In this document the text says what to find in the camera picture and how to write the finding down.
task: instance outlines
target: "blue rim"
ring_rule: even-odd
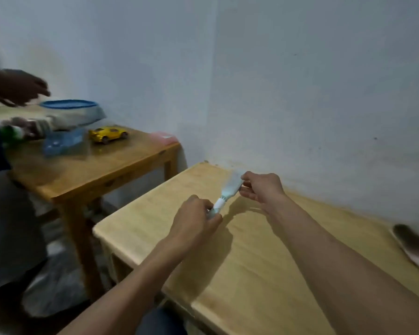
[[[40,106],[49,109],[79,109],[95,107],[98,104],[93,101],[86,100],[56,100],[56,101],[44,101]]]

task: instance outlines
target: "standing person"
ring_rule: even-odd
[[[240,194],[261,203],[337,334],[419,335],[417,295],[312,219],[285,194],[276,174],[248,171],[242,179]],[[174,268],[221,224],[220,214],[207,220],[212,206],[195,195],[187,199],[169,235],[137,270],[58,335],[185,334],[177,318],[163,310],[144,314]]]
[[[25,106],[50,96],[44,80],[21,70],[0,70],[0,102]],[[9,179],[0,140],[0,287],[18,281],[46,258],[45,242],[27,193]]]

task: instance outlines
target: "table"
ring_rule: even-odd
[[[94,234],[136,268],[168,234],[191,194],[213,202],[229,172],[200,163],[99,222]],[[388,233],[387,225],[289,193],[329,232],[419,295],[419,270]],[[237,194],[223,208],[223,226],[174,270],[163,292],[220,334],[334,334],[256,202]]]
[[[165,180],[177,174],[179,143],[162,146],[147,133],[127,131],[127,140],[115,140],[106,146],[91,144],[86,155],[47,159],[41,153],[41,141],[7,151],[12,177],[59,210],[92,300],[104,294],[104,287],[93,256],[83,206],[155,168],[164,167]]]

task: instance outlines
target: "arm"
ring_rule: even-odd
[[[0,102],[9,107],[25,106],[39,94],[50,96],[47,83],[22,70],[0,70]]]
[[[217,214],[207,220],[208,200],[191,196],[174,218],[169,235],[140,266],[92,304],[59,335],[134,335],[153,298],[186,254],[205,242],[222,222]]]
[[[419,297],[333,237],[285,195],[275,174],[245,173],[240,193],[259,201],[338,334],[419,334]]]

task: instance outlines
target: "light blue brush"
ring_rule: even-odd
[[[213,218],[214,215],[219,213],[225,203],[233,196],[236,195],[239,188],[242,186],[243,180],[240,178],[244,174],[241,170],[234,170],[231,173],[231,177],[225,186],[222,189],[222,195],[220,198],[214,203],[214,207],[207,213],[206,217],[208,219]]]

